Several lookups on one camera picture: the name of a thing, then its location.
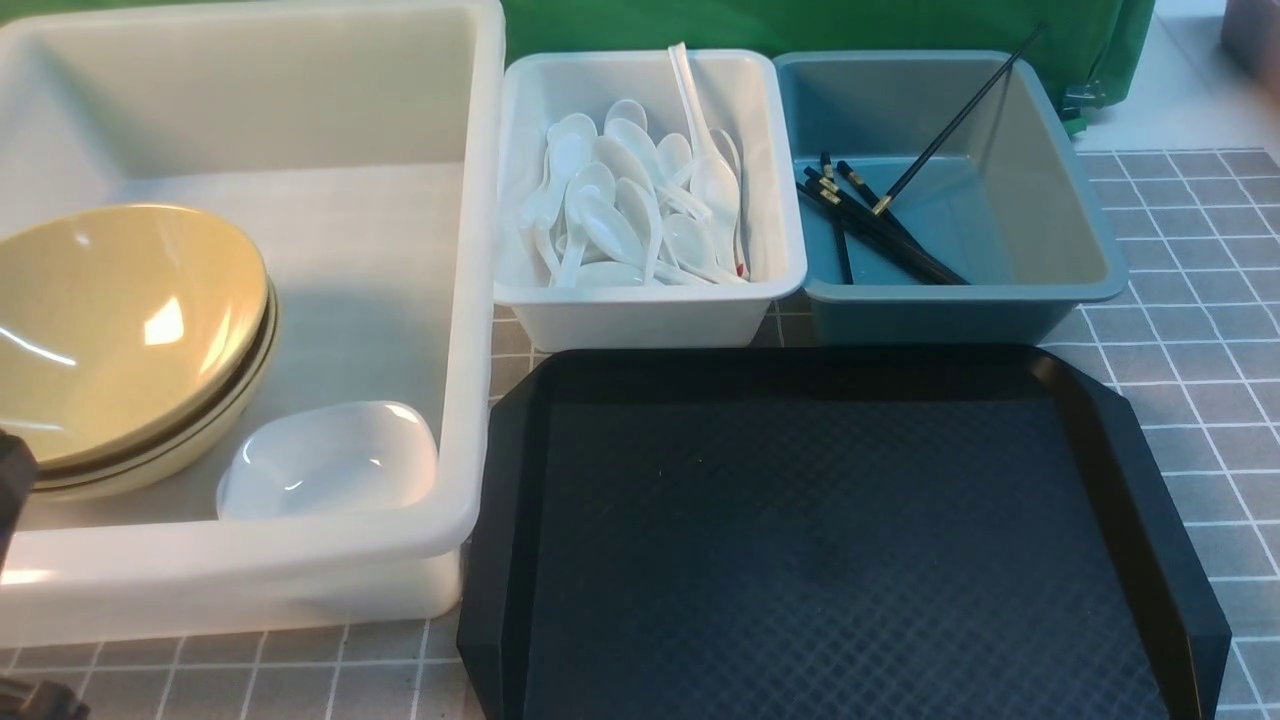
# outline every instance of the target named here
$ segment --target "container rim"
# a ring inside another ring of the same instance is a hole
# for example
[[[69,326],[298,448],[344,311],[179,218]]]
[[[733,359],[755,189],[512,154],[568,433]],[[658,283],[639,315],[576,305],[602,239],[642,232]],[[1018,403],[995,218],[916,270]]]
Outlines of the container rim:
[[[842,60],[961,60],[961,61],[1004,61],[1009,59],[1009,53],[998,50],[841,50],[829,53],[787,53],[774,58],[773,64],[781,76],[788,65],[817,63],[817,61],[842,61]],[[1092,242],[1102,255],[1106,274],[1093,282],[1083,283],[1053,283],[1053,284],[975,284],[975,286],[845,286],[835,284],[815,278],[805,281],[805,293],[822,302],[851,302],[851,301],[879,301],[879,302],[1102,302],[1111,300],[1121,292],[1129,283],[1129,265],[1120,251],[1111,224],[1102,214],[1101,202],[1089,186],[1088,176],[1080,165],[1079,156],[1071,146],[1071,140],[1066,136],[1062,123],[1059,120],[1057,110],[1050,101],[1044,87],[1041,85],[1032,68],[1025,60],[1014,64],[1011,78],[1023,83],[1030,96],[1041,122],[1048,128],[1052,151],[1061,161],[1066,172],[1070,193],[1065,199],[1074,197],[1080,210],[1085,215],[1085,222],[1092,232]]]
[[[782,91],[778,86],[777,68],[772,60],[753,50],[712,49],[690,50],[690,60],[746,60],[760,70],[764,90],[764,110],[769,114],[769,143],[773,147],[773,163],[778,173],[780,217],[782,237],[773,238],[769,250],[781,251],[786,258],[785,272],[765,282],[726,286],[654,286],[654,287],[608,287],[608,288],[552,288],[529,284],[507,284],[494,277],[494,302],[504,307],[518,306],[557,306],[557,305],[648,305],[662,302],[733,302],[777,300],[797,291],[809,272],[809,258],[805,254],[804,233],[800,227],[800,202],[795,193],[786,188],[792,182],[791,143],[787,140],[786,118],[782,110]],[[513,91],[520,77],[532,68],[545,63],[572,61],[599,63],[652,63],[655,59],[666,61],[667,50],[602,50],[589,53],[541,53],[526,55],[507,68],[502,92],[502,138],[498,150],[499,174],[507,167],[509,129],[515,111]],[[499,192],[502,187],[499,178]],[[502,233],[494,233],[494,242],[502,242]],[[495,252],[497,259],[500,252]]]

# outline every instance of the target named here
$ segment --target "white plastic container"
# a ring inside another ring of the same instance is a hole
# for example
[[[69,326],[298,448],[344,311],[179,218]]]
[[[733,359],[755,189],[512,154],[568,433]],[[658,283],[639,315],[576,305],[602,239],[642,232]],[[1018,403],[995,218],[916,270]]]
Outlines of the white plastic container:
[[[0,646],[435,616],[479,506],[504,28],[497,0],[280,0],[0,31],[0,236],[96,205],[242,227],[280,348],[233,430],[115,498],[28,503]],[[398,400],[439,438],[420,501],[219,521],[232,454],[292,413]]]
[[[742,242],[753,282],[545,287],[547,270],[521,238],[516,213],[541,179],[547,128],[570,113],[586,113],[603,126],[609,106],[630,97],[648,111],[650,136],[687,136],[689,129],[666,50],[524,58],[503,82],[494,300],[513,309],[538,348],[745,346],[769,302],[804,282],[800,210],[773,64],[744,50],[689,55],[708,124],[727,129],[742,154]]]

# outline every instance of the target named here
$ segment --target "black tray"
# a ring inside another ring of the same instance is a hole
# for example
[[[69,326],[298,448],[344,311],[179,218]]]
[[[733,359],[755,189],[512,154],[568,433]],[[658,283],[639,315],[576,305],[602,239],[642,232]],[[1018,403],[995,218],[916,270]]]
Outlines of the black tray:
[[[1029,347],[567,352],[490,420],[490,720],[1212,717],[1129,404]]]

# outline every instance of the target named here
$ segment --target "gray checkered tablecloth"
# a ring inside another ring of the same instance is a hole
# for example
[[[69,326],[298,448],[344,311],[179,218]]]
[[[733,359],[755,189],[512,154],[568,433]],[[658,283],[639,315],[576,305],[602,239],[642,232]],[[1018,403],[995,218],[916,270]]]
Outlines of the gray checkered tablecloth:
[[[1280,167],[1258,150],[1084,155],[1132,266],[1126,292],[1044,346],[1128,397],[1236,635],[1219,717],[1280,720]],[[813,343],[783,300],[755,345]],[[493,328],[494,400],[543,357]],[[477,719],[456,616],[0,651],[78,688],[95,719]]]

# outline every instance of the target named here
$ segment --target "black chopsticks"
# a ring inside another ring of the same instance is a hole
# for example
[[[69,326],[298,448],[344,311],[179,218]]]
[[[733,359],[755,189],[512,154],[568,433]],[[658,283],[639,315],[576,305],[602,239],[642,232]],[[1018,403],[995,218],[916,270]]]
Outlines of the black chopsticks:
[[[951,133],[954,133],[956,128],[960,127],[960,123],[963,123],[965,118],[969,117],[969,113],[973,113],[973,109],[978,106],[978,102],[982,102],[982,99],[986,97],[988,92],[991,92],[991,88],[996,87],[996,83],[1000,82],[1000,78],[1009,74],[1009,70],[1014,67],[1014,63],[1016,63],[1018,59],[1023,56],[1023,53],[1025,53],[1027,49],[1030,47],[1033,42],[1036,42],[1036,38],[1039,37],[1042,32],[1044,32],[1046,27],[1048,26],[1044,23],[1039,23],[1036,26],[1036,29],[1032,31],[1029,36],[1027,36],[1027,40],[1024,40],[1023,44],[1018,46],[1018,50],[1014,50],[1014,54],[1010,55],[1009,59],[1005,60],[1002,65],[1000,65],[1000,69],[996,70],[996,74],[991,76],[991,79],[987,81],[987,85],[982,86],[978,94],[974,95],[972,99],[969,99],[969,102],[964,108],[961,108],[959,113],[956,113],[956,117],[951,118],[951,122],[947,123],[947,127],[942,128],[942,132],[933,138],[933,142],[931,142],[929,146],[924,149],[924,152],[920,152],[920,156],[916,158],[914,163],[911,163],[911,167],[908,168],[905,173],[902,173],[902,177],[897,178],[897,182],[893,183],[893,187],[890,187],[888,192],[886,192],[884,196],[881,197],[874,206],[872,206],[872,213],[882,215],[884,214],[886,210],[888,210],[890,202],[892,202],[893,199],[897,197],[900,192],[902,192],[902,188],[906,187],[906,183],[911,182],[911,178],[914,178],[915,174],[920,172],[920,168],[923,168],[924,164],[929,161],[929,158],[933,158],[933,154],[938,151],[938,147],[942,147],[942,143],[946,142],[948,137],[951,137]]]
[[[808,176],[813,168],[805,168]],[[827,188],[818,177],[809,176],[804,183],[796,182],[796,187],[803,195],[818,202],[826,211],[836,213],[844,220],[845,227],[864,245],[874,250],[886,260],[902,268],[913,278],[927,284],[969,284],[964,278],[951,272],[950,268],[929,255],[918,245],[906,241],[902,233],[890,227],[882,219],[872,214],[870,209],[854,200],[849,193],[838,187],[836,191]],[[844,237],[837,243],[844,247]],[[841,260],[847,258],[847,247]]]
[[[888,188],[883,196],[877,196],[876,191],[872,190],[867,181],[859,176],[854,168],[841,160],[837,163],[840,174],[854,187],[854,191],[859,197],[863,199],[863,205],[847,192],[840,188],[836,182],[836,173],[831,164],[831,154],[823,151],[819,156],[820,172],[814,168],[805,168],[804,174],[808,178],[805,182],[796,182],[797,191],[808,197],[809,200],[817,202],[823,208],[827,217],[831,219],[831,225],[836,234],[836,246],[842,263],[841,274],[846,283],[852,283],[852,268],[849,264],[849,247],[845,242],[846,231],[851,231],[858,240],[864,245],[878,252],[881,256],[886,258],[904,272],[910,274],[913,278],[929,283],[929,284],[969,284],[963,277],[952,272],[945,264],[938,261],[937,258],[931,255],[924,247],[911,236],[911,233],[902,225],[901,222],[892,213],[890,213],[888,206],[893,202],[893,199],[902,192],[902,188],[915,178],[916,173],[929,161],[931,158],[942,147],[942,143],[947,141],[948,137],[960,127],[961,123],[973,113],[974,108],[982,102],[982,99],[987,96],[992,87],[1000,82],[1009,70],[1014,67],[1019,58],[1036,42],[1036,38],[1044,32],[1048,27],[1044,23],[1036,26],[1036,29],[1023,40],[1021,45],[1005,60],[1000,69],[996,70],[991,78],[987,79],[986,85],[978,90],[978,92],[969,99],[969,102],[960,109],[959,113],[947,127],[942,128],[942,132],[929,142],[924,152],[911,163],[911,165],[902,173],[901,177]]]

